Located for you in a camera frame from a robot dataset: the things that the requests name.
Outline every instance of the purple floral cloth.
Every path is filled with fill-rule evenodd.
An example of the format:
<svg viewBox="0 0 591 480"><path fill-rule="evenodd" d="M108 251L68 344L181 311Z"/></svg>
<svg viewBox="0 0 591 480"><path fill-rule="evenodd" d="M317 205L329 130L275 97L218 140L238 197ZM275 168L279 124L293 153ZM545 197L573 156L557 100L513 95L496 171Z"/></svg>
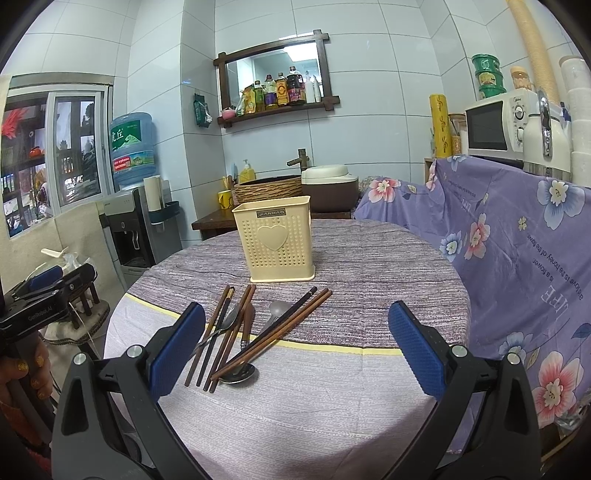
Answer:
<svg viewBox="0 0 591 480"><path fill-rule="evenodd" d="M424 186L374 180L355 218L404 226L451 262L472 304L470 350L519 355L544 427L591 387L590 203L587 188L455 156Z"/></svg>

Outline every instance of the faucet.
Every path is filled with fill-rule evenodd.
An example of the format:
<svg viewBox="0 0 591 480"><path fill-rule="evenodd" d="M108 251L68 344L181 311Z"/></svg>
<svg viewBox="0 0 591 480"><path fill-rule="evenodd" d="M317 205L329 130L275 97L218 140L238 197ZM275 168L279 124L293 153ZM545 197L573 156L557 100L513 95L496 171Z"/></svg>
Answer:
<svg viewBox="0 0 591 480"><path fill-rule="evenodd" d="M297 154L298 154L298 157L287 162L287 166L292 167L296 163L299 163L300 164L300 171L304 171L305 169L308 168L308 162L310 161L310 157L308 155L306 155L305 148L298 148Z"/></svg>

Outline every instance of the green container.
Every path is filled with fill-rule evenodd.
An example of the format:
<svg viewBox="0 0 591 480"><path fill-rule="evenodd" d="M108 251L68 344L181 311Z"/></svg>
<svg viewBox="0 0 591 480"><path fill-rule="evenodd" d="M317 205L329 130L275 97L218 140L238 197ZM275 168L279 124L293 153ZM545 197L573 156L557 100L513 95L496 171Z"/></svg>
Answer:
<svg viewBox="0 0 591 480"><path fill-rule="evenodd" d="M498 85L481 85L478 89L480 91L480 99L483 98L490 98L494 97L495 95L500 95L501 93L507 93L503 87L499 87Z"/></svg>
<svg viewBox="0 0 591 480"><path fill-rule="evenodd" d="M478 70L475 75L479 86L496 85L497 87L504 87L503 74L501 72L489 72L488 70Z"/></svg>
<svg viewBox="0 0 591 480"><path fill-rule="evenodd" d="M493 55L487 55L485 53L479 53L472 57L472 63L477 72L501 72L501 64L499 59Z"/></svg>

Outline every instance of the metal bolt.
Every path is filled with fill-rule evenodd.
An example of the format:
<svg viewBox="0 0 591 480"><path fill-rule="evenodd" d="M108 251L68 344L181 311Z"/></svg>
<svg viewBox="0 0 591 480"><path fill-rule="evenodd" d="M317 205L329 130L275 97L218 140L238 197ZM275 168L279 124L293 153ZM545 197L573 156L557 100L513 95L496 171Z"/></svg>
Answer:
<svg viewBox="0 0 591 480"><path fill-rule="evenodd" d="M519 362L521 362L521 358L519 358L519 355L517 355L516 353L511 352L509 355L507 355L507 360L509 360L509 363L511 365L518 365Z"/></svg>
<svg viewBox="0 0 591 480"><path fill-rule="evenodd" d="M466 350L466 347L463 345L454 345L452 347L452 353L454 356L458 356L461 358L468 354L468 350Z"/></svg>
<svg viewBox="0 0 591 480"><path fill-rule="evenodd" d="M84 362L86 362L86 355L83 353L77 353L74 356L74 363L76 365L82 365Z"/></svg>
<svg viewBox="0 0 591 480"><path fill-rule="evenodd" d="M139 357L143 351L144 349L141 345L132 345L127 349L127 356L130 358L136 358Z"/></svg>

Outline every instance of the beige plastic utensil holder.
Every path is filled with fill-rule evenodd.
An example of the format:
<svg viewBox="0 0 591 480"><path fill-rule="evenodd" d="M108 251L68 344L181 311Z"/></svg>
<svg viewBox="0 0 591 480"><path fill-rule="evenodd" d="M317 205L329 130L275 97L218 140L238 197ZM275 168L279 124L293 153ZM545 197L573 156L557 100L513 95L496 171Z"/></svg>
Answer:
<svg viewBox="0 0 591 480"><path fill-rule="evenodd" d="M309 196L243 203L232 213L251 282L314 278Z"/></svg>

